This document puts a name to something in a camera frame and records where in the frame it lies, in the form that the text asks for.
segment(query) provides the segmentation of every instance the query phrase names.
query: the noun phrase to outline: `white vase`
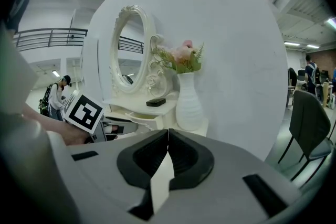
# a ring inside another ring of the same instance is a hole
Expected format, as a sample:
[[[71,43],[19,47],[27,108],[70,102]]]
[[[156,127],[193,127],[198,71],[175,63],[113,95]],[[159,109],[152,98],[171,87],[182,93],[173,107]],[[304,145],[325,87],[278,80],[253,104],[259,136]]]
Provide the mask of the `white vase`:
[[[194,73],[178,74],[180,96],[176,104],[176,121],[180,128],[194,131],[201,127],[203,110],[194,87]]]

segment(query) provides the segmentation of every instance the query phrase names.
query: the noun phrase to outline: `person in blue shirt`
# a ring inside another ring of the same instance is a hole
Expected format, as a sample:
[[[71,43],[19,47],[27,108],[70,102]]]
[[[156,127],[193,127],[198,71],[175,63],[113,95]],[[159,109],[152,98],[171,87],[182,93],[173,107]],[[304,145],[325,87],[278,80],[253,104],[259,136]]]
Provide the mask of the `person in blue shirt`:
[[[310,55],[306,55],[306,81],[308,83],[308,92],[315,95],[315,72],[317,69],[317,64],[311,61]]]
[[[334,69],[334,74],[332,75],[332,92],[336,93],[336,67]]]

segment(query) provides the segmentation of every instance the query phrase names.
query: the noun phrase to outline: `ceiling light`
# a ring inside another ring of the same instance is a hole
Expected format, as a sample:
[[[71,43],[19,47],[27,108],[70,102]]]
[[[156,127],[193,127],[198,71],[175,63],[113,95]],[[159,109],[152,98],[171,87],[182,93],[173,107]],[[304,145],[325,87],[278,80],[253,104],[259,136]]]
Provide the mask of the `ceiling light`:
[[[307,45],[307,47],[314,48],[314,49],[318,49],[319,48],[318,46],[315,46],[315,45]]]
[[[336,29],[336,22],[334,21],[334,19],[329,19],[327,20],[327,23],[329,23],[333,28]]]
[[[60,77],[60,75],[54,70],[53,72],[52,72],[55,76],[57,76],[57,77]]]
[[[300,44],[292,43],[292,42],[285,42],[285,45],[299,46]]]

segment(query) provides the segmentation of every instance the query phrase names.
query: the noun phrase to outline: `cap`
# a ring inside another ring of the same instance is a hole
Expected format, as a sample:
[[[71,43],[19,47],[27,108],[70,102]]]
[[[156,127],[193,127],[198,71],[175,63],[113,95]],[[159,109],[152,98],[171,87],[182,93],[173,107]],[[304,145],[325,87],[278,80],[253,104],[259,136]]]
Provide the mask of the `cap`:
[[[63,78],[67,81],[67,85],[70,85],[70,82],[71,82],[70,76],[65,75]]]

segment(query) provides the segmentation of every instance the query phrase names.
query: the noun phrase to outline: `gray chair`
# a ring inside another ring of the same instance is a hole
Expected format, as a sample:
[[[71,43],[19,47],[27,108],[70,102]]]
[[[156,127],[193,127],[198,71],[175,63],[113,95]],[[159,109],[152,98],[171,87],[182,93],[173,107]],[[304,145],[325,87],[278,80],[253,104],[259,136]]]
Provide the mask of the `gray chair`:
[[[315,175],[326,157],[332,151],[333,145],[330,140],[326,138],[330,131],[330,121],[320,102],[313,94],[303,91],[295,91],[294,99],[295,104],[289,126],[292,138],[278,163],[281,162],[284,155],[287,153],[294,138],[303,151],[300,161],[304,156],[307,161],[294,177],[292,177],[291,181],[297,178],[311,161],[323,158],[314,173],[304,183],[306,184]]]

